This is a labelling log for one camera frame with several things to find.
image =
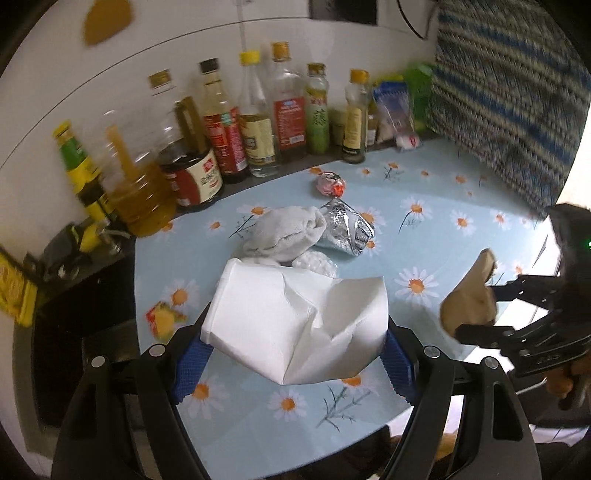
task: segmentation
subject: blue striped fabric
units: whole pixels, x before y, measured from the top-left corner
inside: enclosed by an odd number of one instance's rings
[[[540,215],[556,203],[589,111],[591,74],[535,0],[443,0],[428,124]]]

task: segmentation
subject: wall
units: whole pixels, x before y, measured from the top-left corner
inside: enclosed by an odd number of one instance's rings
[[[89,142],[89,124],[110,108],[148,101],[146,77],[170,69],[178,85],[200,83],[197,63],[220,58],[222,76],[237,97],[239,0],[131,0],[135,21],[115,37],[87,48],[82,25],[93,0],[58,0],[21,44],[0,77],[0,244],[17,258],[42,252],[84,210],[70,191],[52,139],[71,119]],[[428,0],[403,0],[407,15],[424,30]],[[301,71],[310,61],[327,64],[329,100],[344,102],[352,67],[380,74],[410,60],[432,60],[436,25],[428,42],[403,23],[394,0],[378,0],[378,26],[308,18],[307,0],[249,0],[243,6],[248,48],[287,40]]]

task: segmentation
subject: yellow packet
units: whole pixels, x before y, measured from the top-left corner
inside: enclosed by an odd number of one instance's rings
[[[37,286],[0,247],[0,308],[23,327],[33,324]]]

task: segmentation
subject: brown sticker on wall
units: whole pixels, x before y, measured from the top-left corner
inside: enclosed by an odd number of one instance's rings
[[[133,17],[129,0],[96,0],[86,16],[84,41],[97,45],[126,28]]]

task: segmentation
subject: black cord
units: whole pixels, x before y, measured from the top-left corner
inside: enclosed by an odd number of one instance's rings
[[[400,0],[396,0],[396,2],[398,3],[398,9],[400,10],[400,14],[402,15],[402,19],[404,20],[404,22],[408,25],[408,27],[413,31],[413,33],[420,38],[421,40],[428,40],[429,38],[429,29],[431,28],[431,20],[433,19],[433,14],[435,13],[435,9],[437,8],[437,0],[433,0],[433,6],[431,7],[431,11],[429,12],[429,16],[427,18],[427,28],[426,28],[426,32],[425,35],[421,35],[419,32],[417,32],[417,30],[413,27],[413,24],[410,23],[410,20],[407,18],[407,16],[404,13],[404,10],[402,9],[402,5],[400,4]]]

